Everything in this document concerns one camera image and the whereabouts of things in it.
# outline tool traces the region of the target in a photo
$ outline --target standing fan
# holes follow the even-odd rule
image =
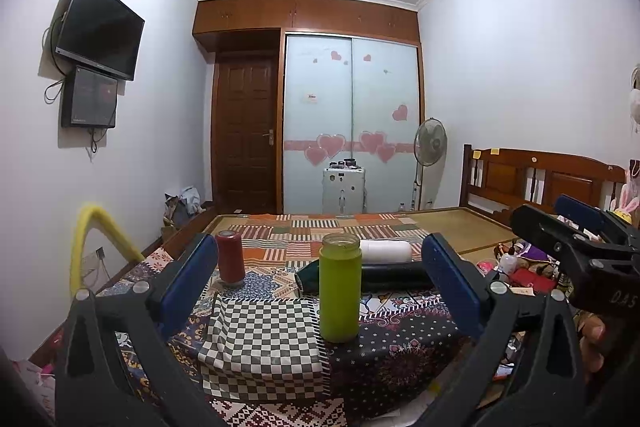
[[[430,118],[425,120],[415,132],[414,155],[418,162],[415,166],[414,193],[411,197],[411,209],[415,210],[415,200],[418,200],[420,208],[420,197],[422,195],[422,176],[424,168],[430,167],[447,152],[447,133],[440,120]]]

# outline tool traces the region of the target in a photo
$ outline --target door handle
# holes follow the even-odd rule
[[[269,132],[263,134],[262,136],[268,136],[269,137],[269,145],[271,147],[273,147],[273,129],[270,129]]]

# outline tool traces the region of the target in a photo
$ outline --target hand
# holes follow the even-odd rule
[[[582,322],[580,329],[582,330],[580,352],[584,363],[584,374],[589,381],[591,375],[601,370],[604,364],[604,357],[596,347],[604,336],[604,323],[597,315],[590,315]]]

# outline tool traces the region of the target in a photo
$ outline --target frosted glass door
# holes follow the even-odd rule
[[[284,212],[321,214],[322,169],[351,152],[351,39],[287,37],[283,140]]]
[[[354,158],[366,169],[367,212],[407,210],[420,120],[416,48],[353,39]]]

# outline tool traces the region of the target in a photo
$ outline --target pink stripe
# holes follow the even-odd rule
[[[396,153],[408,152],[414,153],[413,143],[396,143]],[[316,140],[284,140],[284,150],[286,151],[304,151],[309,147],[318,147]],[[351,150],[351,142],[345,142],[344,147],[341,149],[349,152]],[[353,143],[353,152],[366,152],[360,142]]]

